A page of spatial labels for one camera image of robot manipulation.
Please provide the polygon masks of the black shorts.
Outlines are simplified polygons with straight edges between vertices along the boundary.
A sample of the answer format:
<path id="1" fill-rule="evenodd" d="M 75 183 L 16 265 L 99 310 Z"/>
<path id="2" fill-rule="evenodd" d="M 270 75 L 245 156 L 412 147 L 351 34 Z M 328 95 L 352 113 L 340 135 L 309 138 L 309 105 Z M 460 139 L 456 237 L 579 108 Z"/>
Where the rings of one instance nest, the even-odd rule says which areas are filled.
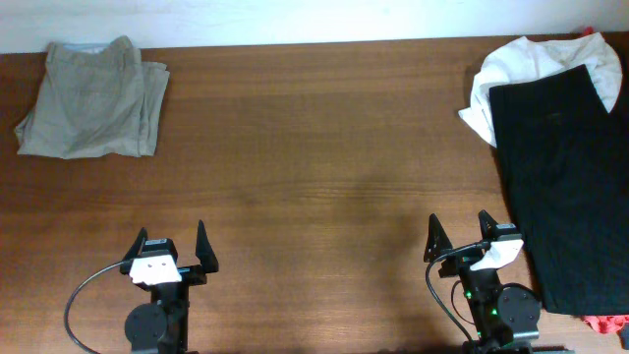
<path id="1" fill-rule="evenodd" d="M 500 176 L 544 307 L 628 312 L 628 116 L 579 66 L 489 90 Z"/>

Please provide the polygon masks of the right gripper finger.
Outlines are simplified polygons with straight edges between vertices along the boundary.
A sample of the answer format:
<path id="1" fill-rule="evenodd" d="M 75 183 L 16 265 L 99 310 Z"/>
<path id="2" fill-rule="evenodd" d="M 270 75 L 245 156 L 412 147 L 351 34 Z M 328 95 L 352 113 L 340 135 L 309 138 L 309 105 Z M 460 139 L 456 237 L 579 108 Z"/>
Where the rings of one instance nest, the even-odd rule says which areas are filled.
<path id="1" fill-rule="evenodd" d="M 429 235 L 424 253 L 424 262 L 431 263 L 438 257 L 449 253 L 453 246 L 445 233 L 437 215 L 429 216 Z"/>
<path id="2" fill-rule="evenodd" d="M 484 240 L 494 240 L 496 238 L 494 228 L 497 225 L 495 219 L 484 209 L 479 214 L 479 223 Z"/>

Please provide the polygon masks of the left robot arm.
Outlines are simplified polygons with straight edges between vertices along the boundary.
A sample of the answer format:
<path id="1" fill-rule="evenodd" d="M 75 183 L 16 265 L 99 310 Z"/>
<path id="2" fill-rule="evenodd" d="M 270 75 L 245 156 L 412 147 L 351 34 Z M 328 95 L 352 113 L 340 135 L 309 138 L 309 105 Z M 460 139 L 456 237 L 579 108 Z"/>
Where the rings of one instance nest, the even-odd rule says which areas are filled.
<path id="1" fill-rule="evenodd" d="M 205 285 L 207 276 L 219 271 L 203 222 L 198 224 L 195 255 L 196 265 L 178 266 L 173 240 L 150 240 L 144 228 L 139 232 L 120 266 L 121 274 L 150 294 L 150 301 L 135 307 L 125 321 L 133 353 L 188 352 L 190 289 Z"/>

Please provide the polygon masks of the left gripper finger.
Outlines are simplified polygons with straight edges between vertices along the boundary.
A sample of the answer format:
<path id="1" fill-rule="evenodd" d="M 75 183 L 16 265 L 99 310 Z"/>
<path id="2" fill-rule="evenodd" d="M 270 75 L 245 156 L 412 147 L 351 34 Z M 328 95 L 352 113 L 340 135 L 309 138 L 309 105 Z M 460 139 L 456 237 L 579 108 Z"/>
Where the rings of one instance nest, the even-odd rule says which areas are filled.
<path id="1" fill-rule="evenodd" d="M 126 255 L 124 256 L 123 260 L 124 261 L 130 261 L 132 259 L 134 259 L 135 257 L 137 257 L 143 247 L 144 242 L 147 240 L 147 231 L 145 228 L 142 228 L 136 238 L 136 240 L 134 241 L 134 243 L 132 244 L 132 246 L 130 247 L 129 251 L 126 253 Z"/>
<path id="2" fill-rule="evenodd" d="M 202 220 L 199 220 L 197 241 L 196 241 L 196 257 L 200 261 L 200 266 L 204 273 L 219 272 L 219 262 L 208 241 L 205 226 Z"/>

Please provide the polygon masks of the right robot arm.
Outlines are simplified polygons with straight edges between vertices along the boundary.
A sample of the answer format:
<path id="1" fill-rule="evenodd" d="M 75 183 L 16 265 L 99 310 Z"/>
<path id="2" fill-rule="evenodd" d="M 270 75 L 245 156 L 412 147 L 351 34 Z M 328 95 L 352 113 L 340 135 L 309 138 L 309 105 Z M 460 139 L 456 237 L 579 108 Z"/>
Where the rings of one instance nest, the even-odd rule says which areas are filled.
<path id="1" fill-rule="evenodd" d="M 540 336 L 538 322 L 542 303 L 532 289 L 519 283 L 503 283 L 498 271 L 514 262 L 524 240 L 512 223 L 498 223 L 489 213 L 479 212 L 482 238 L 472 244 L 453 247 L 438 217 L 429 216 L 429 235 L 424 254 L 426 284 L 435 302 L 463 332 L 464 353 L 531 353 L 531 342 Z M 477 333 L 473 338 L 443 303 L 430 282 L 439 265 L 438 276 L 456 277 L 472 315 Z"/>

